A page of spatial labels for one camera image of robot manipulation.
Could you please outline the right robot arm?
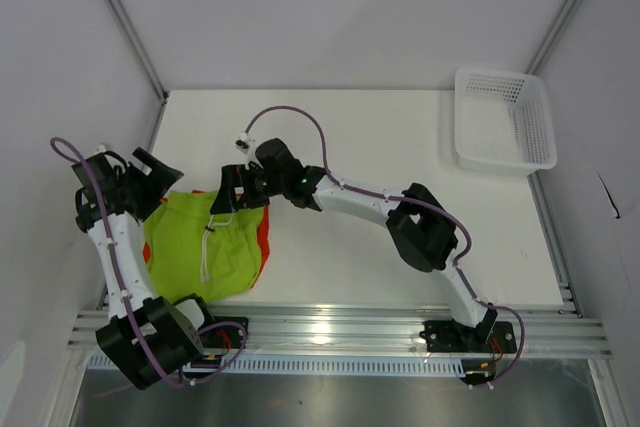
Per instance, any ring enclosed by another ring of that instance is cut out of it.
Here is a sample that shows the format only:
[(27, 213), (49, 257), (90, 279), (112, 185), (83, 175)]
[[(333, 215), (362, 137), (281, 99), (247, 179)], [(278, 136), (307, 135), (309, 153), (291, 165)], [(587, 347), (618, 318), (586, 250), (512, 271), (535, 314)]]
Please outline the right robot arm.
[(275, 138), (259, 145), (247, 163), (222, 168), (210, 212), (263, 207), (276, 196), (300, 209), (343, 213), (385, 228), (399, 257), (433, 275), (446, 294), (451, 318), (443, 325), (445, 336), (472, 351), (491, 341), (497, 313), (477, 298), (459, 269), (463, 254), (456, 234), (462, 227), (425, 186), (386, 190), (350, 185), (325, 167), (303, 165)]

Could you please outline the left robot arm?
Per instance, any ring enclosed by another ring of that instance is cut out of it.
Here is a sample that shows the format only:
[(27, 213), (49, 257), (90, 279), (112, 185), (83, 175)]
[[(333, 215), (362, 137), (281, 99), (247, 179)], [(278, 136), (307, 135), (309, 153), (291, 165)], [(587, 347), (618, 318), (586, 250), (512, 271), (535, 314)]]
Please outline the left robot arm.
[(99, 255), (108, 293), (108, 323), (96, 332), (102, 352), (139, 390), (204, 354), (217, 323), (204, 300), (161, 296), (143, 257), (142, 226), (182, 172), (142, 148), (140, 167), (106, 150), (75, 163), (76, 224)]

